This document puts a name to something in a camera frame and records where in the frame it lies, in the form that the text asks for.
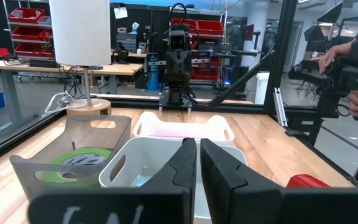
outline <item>lamp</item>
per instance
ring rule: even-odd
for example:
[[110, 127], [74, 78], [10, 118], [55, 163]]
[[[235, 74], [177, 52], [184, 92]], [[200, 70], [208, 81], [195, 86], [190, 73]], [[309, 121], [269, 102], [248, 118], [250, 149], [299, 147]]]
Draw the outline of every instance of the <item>lamp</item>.
[[109, 0], [49, 0], [49, 6], [56, 61], [83, 67], [89, 106], [88, 67], [111, 63]]

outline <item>green tape roll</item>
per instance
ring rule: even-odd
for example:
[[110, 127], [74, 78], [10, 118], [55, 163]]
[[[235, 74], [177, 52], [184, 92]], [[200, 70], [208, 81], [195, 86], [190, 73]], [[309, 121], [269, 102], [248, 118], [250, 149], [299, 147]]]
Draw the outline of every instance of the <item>green tape roll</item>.
[[[111, 151], [101, 148], [81, 148], [68, 153], [64, 153], [54, 161], [53, 165], [95, 165], [104, 162], [111, 154]], [[61, 182], [61, 183], [75, 183], [77, 179], [66, 178], [66, 172], [44, 172], [45, 182]], [[98, 184], [98, 178], [87, 183], [87, 185]]]

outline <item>person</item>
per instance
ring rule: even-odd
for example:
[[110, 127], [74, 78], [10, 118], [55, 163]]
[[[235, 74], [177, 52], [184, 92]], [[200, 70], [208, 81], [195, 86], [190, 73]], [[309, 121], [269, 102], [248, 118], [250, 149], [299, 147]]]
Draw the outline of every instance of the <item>person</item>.
[[[320, 57], [312, 58], [313, 61], [318, 61], [320, 73], [325, 72], [328, 65], [338, 57], [347, 57], [351, 49], [352, 42], [333, 46], [326, 54]], [[358, 90], [352, 90], [348, 96], [349, 99], [349, 112], [353, 116], [358, 116]]]

